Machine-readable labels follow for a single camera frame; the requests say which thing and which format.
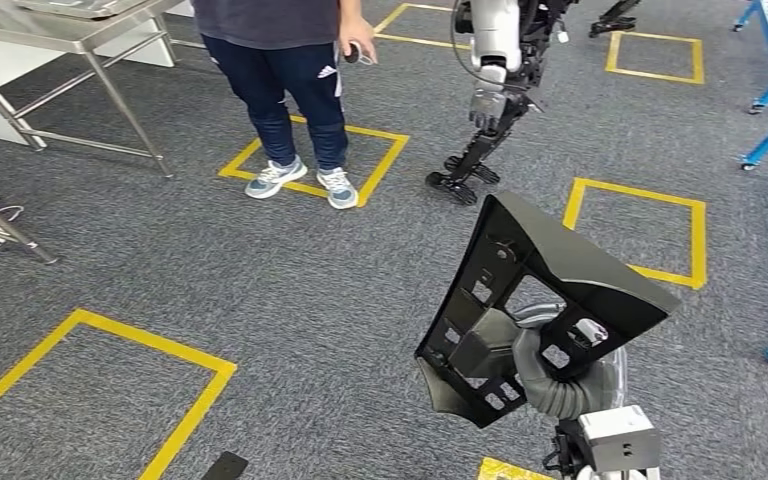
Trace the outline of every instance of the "stainless steel table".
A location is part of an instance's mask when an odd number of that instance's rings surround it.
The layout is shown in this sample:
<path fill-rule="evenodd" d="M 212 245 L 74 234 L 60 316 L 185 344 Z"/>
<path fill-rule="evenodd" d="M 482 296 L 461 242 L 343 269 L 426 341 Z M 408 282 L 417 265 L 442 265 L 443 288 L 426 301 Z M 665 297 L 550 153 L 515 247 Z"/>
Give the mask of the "stainless steel table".
<path fill-rule="evenodd" d="M 21 136 L 24 143 L 37 150 L 46 146 L 42 138 L 48 138 L 147 157 L 154 160 L 164 176 L 171 177 L 172 171 L 163 155 L 149 139 L 105 69 L 126 57 L 133 56 L 147 46 L 157 44 L 157 42 L 162 43 L 169 59 L 174 64 L 176 60 L 171 49 L 171 38 L 162 15 L 166 10 L 181 2 L 182 0 L 146 0 L 117 16 L 106 20 L 92 21 L 28 11 L 16 7 L 11 0 L 0 0 L 0 44 L 30 47 L 29 50 L 33 52 L 52 51 L 59 52 L 59 54 L 79 54 L 90 65 L 90 70 L 87 72 L 23 107 L 15 108 L 0 95 L 0 116 Z M 147 23 L 153 25 L 154 32 L 147 32 L 140 41 L 129 44 L 127 48 L 120 48 L 117 54 L 111 55 L 107 59 L 103 59 L 99 55 L 100 49 L 106 45 L 109 46 L 117 38 Z M 25 119 L 28 114 L 92 77 L 98 77 L 101 80 L 116 108 L 130 123 L 142 141 L 145 146 L 144 150 L 61 135 L 34 129 L 28 125 Z"/>
<path fill-rule="evenodd" d="M 182 1 L 146 0 L 115 17 L 92 21 L 32 12 L 16 7 L 11 0 L 0 0 L 0 87 L 67 53 L 83 56 L 90 66 L 88 71 L 20 108 L 11 105 L 0 93 L 0 138 L 27 144 L 36 150 L 46 147 L 43 139 L 53 139 L 147 157 L 154 160 L 165 177 L 171 177 L 166 160 L 128 107 L 106 68 L 123 59 L 174 66 L 177 60 L 162 15 Z M 142 141 L 144 150 L 43 131 L 28 124 L 25 117 L 31 112 L 93 77 L 98 77 L 104 85 L 116 108 Z M 43 263 L 57 260 L 1 215 L 0 229 L 0 238 L 22 244 Z"/>

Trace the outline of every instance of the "navy track pants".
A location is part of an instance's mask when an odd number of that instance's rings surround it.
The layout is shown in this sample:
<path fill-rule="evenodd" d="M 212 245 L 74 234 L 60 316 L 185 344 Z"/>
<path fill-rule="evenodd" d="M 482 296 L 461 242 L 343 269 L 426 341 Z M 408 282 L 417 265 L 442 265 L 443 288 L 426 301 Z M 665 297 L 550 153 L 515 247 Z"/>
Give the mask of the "navy track pants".
<path fill-rule="evenodd" d="M 349 142 L 334 44 L 259 50 L 203 38 L 231 89 L 248 107 L 249 118 L 271 160 L 289 165 L 296 157 L 290 115 L 284 104 L 284 92 L 288 91 L 307 120 L 319 168 L 331 170 L 345 163 Z"/>

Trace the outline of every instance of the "humanoid robot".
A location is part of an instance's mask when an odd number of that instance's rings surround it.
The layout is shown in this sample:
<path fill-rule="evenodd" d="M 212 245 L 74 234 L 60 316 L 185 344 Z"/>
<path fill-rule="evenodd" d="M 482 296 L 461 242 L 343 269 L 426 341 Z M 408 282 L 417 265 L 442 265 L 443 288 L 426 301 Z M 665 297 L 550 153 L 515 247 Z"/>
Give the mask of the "humanoid robot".
<path fill-rule="evenodd" d="M 476 78 L 469 118 L 478 132 L 460 156 L 444 163 L 448 174 L 432 172 L 426 183 L 451 194 L 458 202 L 473 205 L 477 197 L 465 181 L 475 176 L 495 184 L 499 175 L 484 160 L 510 134 L 517 120 L 539 107 L 528 91 L 540 85 L 544 54 L 556 24 L 558 40 L 568 40 L 562 15 L 579 0 L 458 0 L 452 13 L 451 40 L 455 32 L 471 34 L 471 66 L 455 56 Z M 630 30 L 633 17 L 625 17 L 640 0 L 619 0 L 590 27 L 590 36 Z"/>

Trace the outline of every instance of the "yellow tape square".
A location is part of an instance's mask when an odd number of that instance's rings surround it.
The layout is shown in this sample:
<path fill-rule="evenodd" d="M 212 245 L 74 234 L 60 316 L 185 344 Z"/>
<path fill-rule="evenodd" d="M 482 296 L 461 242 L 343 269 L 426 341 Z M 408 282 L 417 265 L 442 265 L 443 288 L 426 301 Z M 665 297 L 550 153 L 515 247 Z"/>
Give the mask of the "yellow tape square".
<path fill-rule="evenodd" d="M 304 117 L 299 117 L 296 115 L 290 115 L 290 120 L 297 123 L 306 122 Z M 352 127 L 350 125 L 346 126 L 346 131 L 350 133 L 357 133 L 360 135 L 386 138 L 388 140 L 393 141 L 393 144 L 390 145 L 390 148 L 387 150 L 387 153 L 385 153 L 384 156 L 381 157 L 381 160 L 378 161 L 378 164 L 375 166 L 375 169 L 369 175 L 369 178 L 366 179 L 363 186 L 361 186 L 360 189 L 358 190 L 358 207 L 363 207 L 364 205 L 366 205 L 366 202 L 369 200 L 369 197 L 372 196 L 372 193 L 375 191 L 375 187 L 378 186 L 378 183 L 381 181 L 382 178 L 384 178 L 384 175 L 387 174 L 387 171 L 390 170 L 390 166 L 393 165 L 393 162 L 396 160 L 396 157 L 398 157 L 399 154 L 402 152 L 402 149 L 405 148 L 405 145 L 408 143 L 408 140 L 410 140 L 410 136 L 402 135 L 398 133 L 382 132 L 380 130 L 372 130 L 369 128 Z M 242 170 L 242 167 L 243 167 L 243 164 L 246 163 L 246 160 L 251 158 L 251 156 L 254 155 L 254 153 L 257 152 L 261 146 L 262 144 L 259 138 L 255 139 L 253 142 L 248 144 L 248 146 L 246 146 L 246 148 L 244 148 L 243 151 L 241 151 L 233 160 L 231 160 L 231 163 L 229 163 L 228 165 L 225 165 L 222 168 L 222 170 L 219 171 L 219 176 L 220 177 L 237 177 L 237 178 L 243 178 L 246 180 L 254 180 L 257 177 L 257 174 Z M 304 192 L 304 193 L 309 193 L 311 195 L 316 195 L 317 197 L 325 198 L 328 196 L 328 192 L 326 192 L 324 189 L 319 187 L 314 187 L 312 185 L 305 185 L 304 183 L 287 182 L 284 184 L 284 187 L 289 188 L 290 190 L 295 190 L 297 192 Z"/>
<path fill-rule="evenodd" d="M 617 66 L 617 57 L 620 53 L 620 42 L 624 35 L 635 37 L 655 38 L 659 40 L 669 40 L 675 42 L 686 42 L 691 45 L 691 56 L 693 58 L 693 76 L 677 77 L 674 75 L 663 75 L 660 73 L 640 72 L 637 70 L 626 70 Z M 705 83 L 705 66 L 702 60 L 702 40 L 698 38 L 671 37 L 669 35 L 655 35 L 652 33 L 637 32 L 613 32 L 611 34 L 611 46 L 608 49 L 608 60 L 605 64 L 605 71 L 613 73 L 622 73 L 625 75 L 634 75 L 637 77 L 656 78 L 659 80 L 668 80 L 671 82 L 692 83 L 703 85 Z"/>
<path fill-rule="evenodd" d="M 95 313 L 77 309 L 57 328 L 40 342 L 25 358 L 19 361 L 9 372 L 0 378 L 0 398 L 22 378 L 23 375 L 46 356 L 57 343 L 63 340 L 78 325 L 89 325 L 113 335 L 160 350 L 163 353 L 181 358 L 200 367 L 213 370 L 213 378 L 202 390 L 198 399 L 187 411 L 175 430 L 160 447 L 160 450 L 143 470 L 138 480 L 157 480 L 186 443 L 196 426 L 201 423 L 213 402 L 228 384 L 237 366 L 221 358 L 214 357 L 194 348 L 182 345 L 145 330 L 110 320 Z"/>
<path fill-rule="evenodd" d="M 411 43 L 419 43 L 422 45 L 434 45 L 435 47 L 446 47 L 446 48 L 452 48 L 452 44 L 449 42 L 438 42 L 435 40 L 425 40 L 422 38 L 411 38 L 411 37 L 401 37 L 398 35 L 390 35 L 387 33 L 383 33 L 384 29 L 387 28 L 393 21 L 395 21 L 401 14 L 405 12 L 405 10 L 409 8 L 419 8 L 424 10 L 439 10 L 441 12 L 451 12 L 452 9 L 448 7 L 438 7 L 437 5 L 424 5 L 421 3 L 403 3 L 396 7 L 395 10 L 393 10 L 390 15 L 387 15 L 387 17 L 381 21 L 378 25 L 375 26 L 375 36 L 378 38 L 386 38 L 387 40 L 396 40 L 399 42 L 411 42 Z M 462 50 L 469 50 L 469 45 L 455 45 L 457 48 L 460 48 Z"/>
<path fill-rule="evenodd" d="M 573 181 L 570 198 L 567 202 L 567 208 L 564 212 L 564 226 L 570 230 L 575 230 L 578 222 L 578 216 L 581 213 L 581 206 L 584 201 L 584 190 L 586 188 L 600 188 L 610 192 L 622 193 L 625 195 L 634 195 L 638 197 L 658 200 L 666 203 L 674 203 L 690 208 L 690 275 L 680 275 L 676 273 L 664 272 L 648 267 L 638 265 L 629 265 L 639 274 L 671 282 L 678 285 L 684 285 L 693 289 L 702 288 L 707 282 L 706 272 L 706 241 L 705 241 L 705 202 L 691 200 L 689 198 L 676 197 L 663 193 L 650 192 L 639 188 L 626 187 L 613 183 L 600 182 L 589 178 L 576 177 Z"/>
<path fill-rule="evenodd" d="M 554 480 L 552 477 L 515 467 L 495 458 L 485 457 L 476 480 Z"/>

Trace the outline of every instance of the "adidas logo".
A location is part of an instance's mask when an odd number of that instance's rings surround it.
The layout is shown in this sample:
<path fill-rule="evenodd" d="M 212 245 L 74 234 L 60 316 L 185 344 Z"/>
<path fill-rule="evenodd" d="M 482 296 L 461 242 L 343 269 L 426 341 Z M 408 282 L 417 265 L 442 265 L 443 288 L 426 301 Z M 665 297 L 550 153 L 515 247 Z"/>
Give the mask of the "adidas logo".
<path fill-rule="evenodd" d="M 337 69 L 332 67 L 331 65 L 326 65 L 322 67 L 322 70 L 319 72 L 319 78 L 325 78 L 329 75 L 334 75 L 337 73 Z"/>

